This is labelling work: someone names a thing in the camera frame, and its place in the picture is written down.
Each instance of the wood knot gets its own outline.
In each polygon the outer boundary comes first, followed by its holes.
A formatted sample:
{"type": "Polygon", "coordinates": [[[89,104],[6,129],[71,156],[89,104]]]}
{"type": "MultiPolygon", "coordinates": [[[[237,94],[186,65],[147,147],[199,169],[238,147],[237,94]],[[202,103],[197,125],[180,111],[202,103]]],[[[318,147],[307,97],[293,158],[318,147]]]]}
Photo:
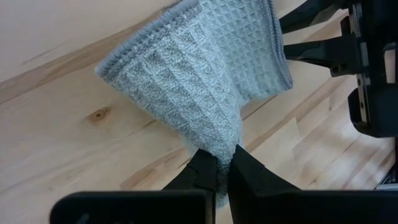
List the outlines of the wood knot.
{"type": "Polygon", "coordinates": [[[110,112],[111,108],[102,108],[90,114],[88,116],[88,119],[90,119],[91,122],[96,123],[105,119],[105,117],[107,117],[107,115],[109,115],[110,112]]]}

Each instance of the gray towel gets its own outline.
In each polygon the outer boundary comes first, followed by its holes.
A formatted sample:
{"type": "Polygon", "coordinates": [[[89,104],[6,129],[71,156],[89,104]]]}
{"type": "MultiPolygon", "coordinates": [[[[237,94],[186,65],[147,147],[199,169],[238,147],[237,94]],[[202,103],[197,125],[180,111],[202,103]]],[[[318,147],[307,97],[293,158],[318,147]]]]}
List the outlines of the gray towel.
{"type": "Polygon", "coordinates": [[[183,0],[96,73],[176,129],[192,155],[201,148],[218,158],[219,207],[228,201],[229,163],[242,144],[241,107],[292,87],[271,0],[183,0]]]}

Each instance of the towel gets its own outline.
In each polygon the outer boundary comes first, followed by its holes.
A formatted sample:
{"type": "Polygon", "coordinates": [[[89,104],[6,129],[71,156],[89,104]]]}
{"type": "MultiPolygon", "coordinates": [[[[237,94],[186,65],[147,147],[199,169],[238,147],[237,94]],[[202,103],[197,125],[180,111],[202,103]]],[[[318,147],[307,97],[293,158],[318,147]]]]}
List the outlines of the towel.
{"type": "Polygon", "coordinates": [[[218,207],[228,202],[229,163],[243,145],[240,109],[292,88],[272,0],[180,1],[96,73],[176,129],[191,155],[200,148],[217,157],[218,207]]]}

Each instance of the dish towel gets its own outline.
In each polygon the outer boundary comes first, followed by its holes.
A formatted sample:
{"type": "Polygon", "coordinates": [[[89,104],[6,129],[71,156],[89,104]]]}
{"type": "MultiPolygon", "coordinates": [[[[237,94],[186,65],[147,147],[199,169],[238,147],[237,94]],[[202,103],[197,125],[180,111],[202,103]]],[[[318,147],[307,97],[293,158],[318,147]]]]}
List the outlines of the dish towel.
{"type": "Polygon", "coordinates": [[[228,202],[229,163],[243,144],[241,107],[292,88],[272,0],[180,1],[96,73],[176,129],[191,155],[200,148],[218,158],[218,207],[228,202]]]}

